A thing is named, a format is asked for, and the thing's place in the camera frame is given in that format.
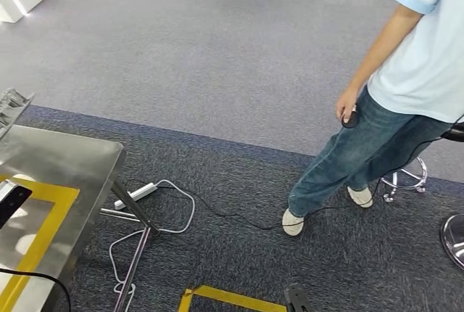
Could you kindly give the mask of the person's right hand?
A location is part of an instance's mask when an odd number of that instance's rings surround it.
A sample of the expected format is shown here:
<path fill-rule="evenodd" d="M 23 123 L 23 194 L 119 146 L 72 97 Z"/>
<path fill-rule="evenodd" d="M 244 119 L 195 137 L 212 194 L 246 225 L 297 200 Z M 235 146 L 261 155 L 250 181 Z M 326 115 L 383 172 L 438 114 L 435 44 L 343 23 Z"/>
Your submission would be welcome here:
<path fill-rule="evenodd" d="M 356 84 L 347 85 L 336 103 L 336 116 L 343 123 L 349 123 L 355 105 L 361 86 Z"/>

